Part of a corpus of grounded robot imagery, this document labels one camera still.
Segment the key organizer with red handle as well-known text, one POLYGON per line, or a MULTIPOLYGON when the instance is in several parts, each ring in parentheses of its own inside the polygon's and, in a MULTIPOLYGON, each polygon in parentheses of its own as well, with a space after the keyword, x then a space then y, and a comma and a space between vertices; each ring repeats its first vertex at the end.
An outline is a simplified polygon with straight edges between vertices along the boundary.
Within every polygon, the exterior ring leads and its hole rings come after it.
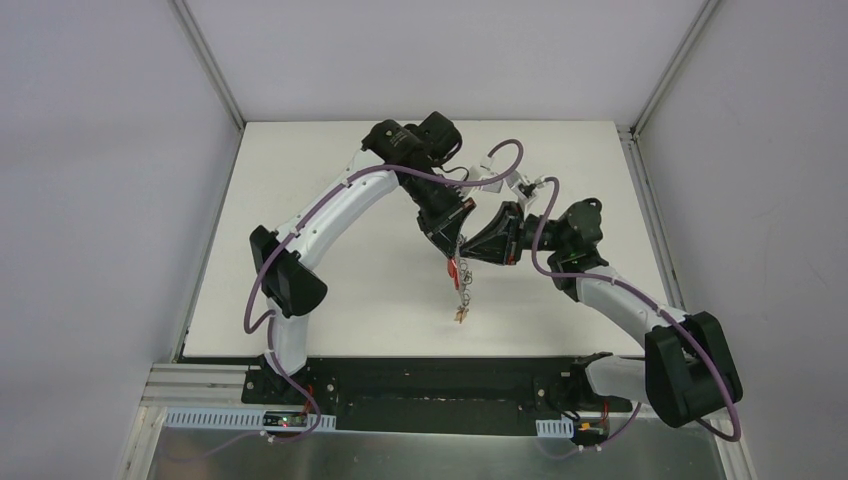
POLYGON ((454 320, 458 324, 462 324, 470 310, 470 285, 473 283, 473 272, 468 261, 459 255, 448 259, 447 272, 453 282, 459 301, 454 320))

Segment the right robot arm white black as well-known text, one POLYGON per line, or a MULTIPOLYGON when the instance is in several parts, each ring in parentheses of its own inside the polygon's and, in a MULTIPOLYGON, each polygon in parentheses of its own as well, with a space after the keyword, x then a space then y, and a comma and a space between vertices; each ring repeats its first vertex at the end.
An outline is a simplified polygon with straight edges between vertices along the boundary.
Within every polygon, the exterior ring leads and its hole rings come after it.
POLYGON ((650 405, 673 428, 691 422, 706 426, 706 416, 726 410, 731 432, 713 433, 739 440, 735 405, 743 388, 720 322, 706 311, 663 306, 620 276, 598 251, 601 211, 598 199, 587 198, 550 220, 505 202, 458 252, 495 265, 514 265, 524 254, 535 260, 539 252, 548 252, 537 270, 558 291, 601 313, 640 345, 640 357, 596 353, 575 360, 567 384, 573 405, 590 410, 606 397, 628 399, 650 405))

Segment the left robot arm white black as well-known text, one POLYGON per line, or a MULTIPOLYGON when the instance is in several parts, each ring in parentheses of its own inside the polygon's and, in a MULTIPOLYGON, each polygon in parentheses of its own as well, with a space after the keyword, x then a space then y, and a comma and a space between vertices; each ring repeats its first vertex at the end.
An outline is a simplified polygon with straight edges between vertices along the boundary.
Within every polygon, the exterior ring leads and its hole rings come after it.
POLYGON ((306 364, 310 313, 328 287, 314 270, 333 243, 371 206, 402 188, 418 207, 417 223, 447 258, 460 243, 461 227, 475 207, 455 182, 439 182, 435 168, 461 148, 462 136, 439 112, 419 124, 377 123, 361 149, 321 197, 275 230, 258 226, 249 237, 257 278, 253 296, 263 294, 271 311, 266 389, 281 404, 297 402, 305 390, 298 372, 306 364))

